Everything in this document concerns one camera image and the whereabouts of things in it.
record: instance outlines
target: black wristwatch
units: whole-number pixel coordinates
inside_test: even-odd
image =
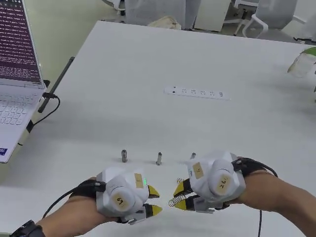
[[[18,228],[10,237],[45,237],[41,226],[37,226],[30,220]]]

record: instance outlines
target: laptop screen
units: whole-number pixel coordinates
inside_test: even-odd
[[[40,83],[22,0],[0,0],[0,79]]]

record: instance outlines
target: laptop keyboard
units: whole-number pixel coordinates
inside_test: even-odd
[[[21,125],[37,97],[37,94],[23,96],[0,92],[0,124]]]

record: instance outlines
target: laptop hinge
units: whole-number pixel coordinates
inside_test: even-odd
[[[38,85],[24,85],[26,88],[33,88],[33,89],[39,89],[40,87]]]

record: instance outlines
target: power strip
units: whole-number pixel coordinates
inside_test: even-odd
[[[166,87],[164,89],[164,93],[168,95],[182,95],[207,99],[230,100],[230,98],[228,98],[226,94],[221,91],[186,89],[184,87],[178,86]]]

